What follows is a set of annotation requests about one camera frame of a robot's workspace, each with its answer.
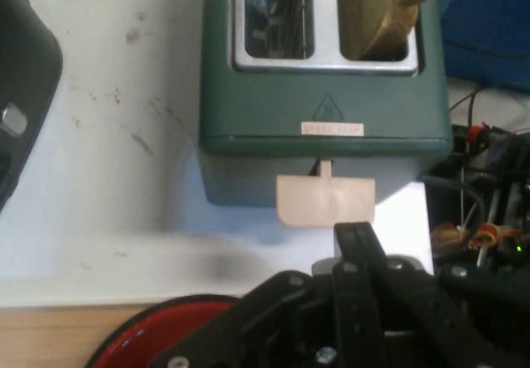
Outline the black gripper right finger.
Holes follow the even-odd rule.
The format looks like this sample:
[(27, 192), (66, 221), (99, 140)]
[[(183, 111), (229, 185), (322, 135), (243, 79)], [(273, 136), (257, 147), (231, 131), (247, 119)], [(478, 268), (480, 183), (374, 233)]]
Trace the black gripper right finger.
[(527, 367), (529, 290), (517, 276), (448, 264), (437, 276), (388, 257), (369, 223), (354, 225), (356, 251), (378, 290), (401, 366)]

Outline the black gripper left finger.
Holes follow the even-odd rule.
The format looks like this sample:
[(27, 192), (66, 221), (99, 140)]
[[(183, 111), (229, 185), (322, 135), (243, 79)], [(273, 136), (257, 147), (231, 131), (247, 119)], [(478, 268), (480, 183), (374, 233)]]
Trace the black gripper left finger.
[(151, 367), (381, 367), (383, 330), (361, 236), (368, 223), (335, 226), (341, 256), (307, 275), (284, 271), (171, 345)]

